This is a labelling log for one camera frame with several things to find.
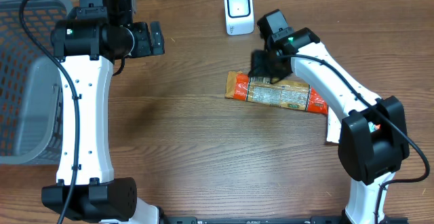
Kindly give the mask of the orange spaghetti packet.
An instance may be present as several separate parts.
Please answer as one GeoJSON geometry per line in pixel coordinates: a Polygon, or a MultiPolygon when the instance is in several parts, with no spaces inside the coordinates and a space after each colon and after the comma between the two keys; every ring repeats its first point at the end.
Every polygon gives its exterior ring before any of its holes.
{"type": "Polygon", "coordinates": [[[284,109],[328,114],[326,101],[307,83],[284,79],[271,84],[269,78],[248,77],[241,71],[228,72],[225,97],[284,109]]]}

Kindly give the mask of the white cream tube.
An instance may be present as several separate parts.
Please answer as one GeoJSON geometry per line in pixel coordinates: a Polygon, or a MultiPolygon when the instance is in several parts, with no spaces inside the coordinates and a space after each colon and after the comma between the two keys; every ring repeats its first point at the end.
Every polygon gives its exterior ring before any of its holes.
{"type": "Polygon", "coordinates": [[[326,141],[329,143],[339,143],[341,122],[331,107],[328,108],[328,125],[326,141]]]}

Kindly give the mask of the teal wet wipes pack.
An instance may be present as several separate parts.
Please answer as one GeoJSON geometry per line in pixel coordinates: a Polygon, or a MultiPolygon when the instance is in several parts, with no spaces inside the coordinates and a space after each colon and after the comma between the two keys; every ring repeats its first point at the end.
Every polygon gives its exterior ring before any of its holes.
{"type": "Polygon", "coordinates": [[[377,130],[377,127],[375,124],[373,124],[372,122],[368,123],[369,128],[370,128],[370,132],[374,132],[375,130],[377,130]]]}

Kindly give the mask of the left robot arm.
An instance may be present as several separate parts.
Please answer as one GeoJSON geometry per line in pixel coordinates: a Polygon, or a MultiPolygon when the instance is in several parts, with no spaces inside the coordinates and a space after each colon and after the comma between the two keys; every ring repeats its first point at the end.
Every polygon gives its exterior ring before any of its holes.
{"type": "Polygon", "coordinates": [[[158,22],[134,22],[135,0],[79,0],[52,33],[62,89],[62,154],[41,200],[61,219],[159,224],[163,212],[116,178],[108,140],[108,98],[116,60],[164,54],[158,22]]]}

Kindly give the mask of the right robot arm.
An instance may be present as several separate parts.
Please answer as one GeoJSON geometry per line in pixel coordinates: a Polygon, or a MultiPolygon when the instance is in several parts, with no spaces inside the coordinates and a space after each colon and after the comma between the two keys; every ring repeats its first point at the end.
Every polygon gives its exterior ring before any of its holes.
{"type": "Polygon", "coordinates": [[[383,99],[352,78],[310,29],[295,31],[280,10],[258,22],[264,49],[252,53],[251,77],[271,83],[295,76],[307,82],[340,120],[338,157],[351,178],[341,223],[407,223],[384,212],[387,189],[410,154],[401,102],[383,99]]]}

